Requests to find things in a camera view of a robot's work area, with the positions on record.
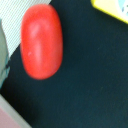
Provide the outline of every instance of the red capsule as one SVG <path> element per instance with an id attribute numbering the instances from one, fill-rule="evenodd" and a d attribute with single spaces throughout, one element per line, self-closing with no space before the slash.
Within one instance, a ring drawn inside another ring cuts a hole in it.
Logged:
<path id="1" fill-rule="evenodd" d="M 54 75 L 62 63 L 63 39 L 59 16 L 51 5 L 30 7 L 21 24 L 21 57 L 34 79 Z"/>

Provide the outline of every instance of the black surface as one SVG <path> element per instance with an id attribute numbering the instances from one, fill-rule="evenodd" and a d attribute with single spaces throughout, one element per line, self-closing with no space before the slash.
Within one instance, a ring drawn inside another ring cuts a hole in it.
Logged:
<path id="1" fill-rule="evenodd" d="M 128 128 L 128 26 L 89 0 L 53 0 L 64 37 L 60 70 L 36 81 L 20 48 L 1 93 L 33 128 Z"/>

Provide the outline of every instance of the red oval object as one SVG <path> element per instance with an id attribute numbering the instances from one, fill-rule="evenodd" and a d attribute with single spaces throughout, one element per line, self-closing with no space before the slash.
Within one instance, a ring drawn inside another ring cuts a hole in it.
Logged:
<path id="1" fill-rule="evenodd" d="M 25 71 L 35 79 L 57 72 L 63 56 L 62 28 L 51 5 L 30 7 L 21 24 L 21 57 Z"/>

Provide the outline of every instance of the yellow object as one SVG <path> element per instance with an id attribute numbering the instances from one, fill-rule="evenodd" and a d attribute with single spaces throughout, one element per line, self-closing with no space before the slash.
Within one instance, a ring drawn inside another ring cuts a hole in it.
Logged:
<path id="1" fill-rule="evenodd" d="M 128 23 L 128 0 L 91 0 L 92 6 Z"/>

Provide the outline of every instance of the white surface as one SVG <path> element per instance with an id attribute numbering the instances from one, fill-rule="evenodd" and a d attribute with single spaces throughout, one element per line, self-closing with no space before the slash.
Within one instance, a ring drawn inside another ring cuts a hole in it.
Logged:
<path id="1" fill-rule="evenodd" d="M 8 115 L 8 117 L 10 117 L 10 119 L 12 119 L 16 124 L 18 124 L 18 126 L 20 128 L 31 128 L 31 126 L 0 95 L 0 111 L 1 111 L 1 109 Z"/>
<path id="2" fill-rule="evenodd" d="M 26 10 L 35 4 L 49 4 L 51 0 L 0 0 L 0 18 L 5 32 L 9 57 L 20 44 L 20 26 Z"/>

